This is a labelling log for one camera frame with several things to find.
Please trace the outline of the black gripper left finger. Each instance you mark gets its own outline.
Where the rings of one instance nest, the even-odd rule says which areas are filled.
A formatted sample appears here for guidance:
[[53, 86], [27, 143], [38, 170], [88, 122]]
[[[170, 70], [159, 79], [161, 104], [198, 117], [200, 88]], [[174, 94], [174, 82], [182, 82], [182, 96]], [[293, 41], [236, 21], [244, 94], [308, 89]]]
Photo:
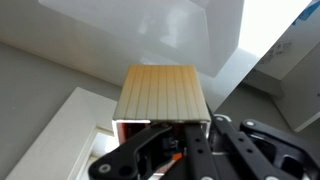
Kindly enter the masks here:
[[90, 180], [147, 180], [173, 155], [172, 127], [154, 124], [115, 150], [96, 160], [88, 170]]

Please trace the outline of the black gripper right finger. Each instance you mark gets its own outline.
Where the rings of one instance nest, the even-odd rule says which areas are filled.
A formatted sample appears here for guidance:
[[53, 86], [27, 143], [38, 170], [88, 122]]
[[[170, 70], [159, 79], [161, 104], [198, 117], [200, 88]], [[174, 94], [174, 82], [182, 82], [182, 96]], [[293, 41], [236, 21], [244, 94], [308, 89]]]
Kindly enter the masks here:
[[184, 126], [188, 180], [217, 180], [212, 153], [200, 124]]

